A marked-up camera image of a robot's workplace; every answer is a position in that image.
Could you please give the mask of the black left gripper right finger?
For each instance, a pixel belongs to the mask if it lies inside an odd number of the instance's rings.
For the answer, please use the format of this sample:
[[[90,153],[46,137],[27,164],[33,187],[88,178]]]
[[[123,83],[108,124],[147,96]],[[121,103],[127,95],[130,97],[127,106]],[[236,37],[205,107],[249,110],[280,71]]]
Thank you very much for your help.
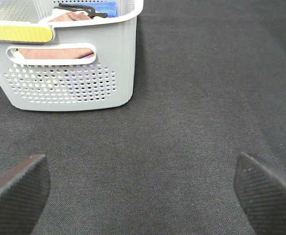
[[[240,153],[234,190],[258,235],[286,235],[286,173],[260,157]]]

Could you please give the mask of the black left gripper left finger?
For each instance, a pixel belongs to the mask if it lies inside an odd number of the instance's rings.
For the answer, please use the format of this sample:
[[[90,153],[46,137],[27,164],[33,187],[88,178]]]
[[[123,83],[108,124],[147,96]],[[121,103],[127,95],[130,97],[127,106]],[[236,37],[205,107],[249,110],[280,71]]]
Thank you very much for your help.
[[[47,157],[31,156],[0,176],[0,235],[29,235],[50,193]]]

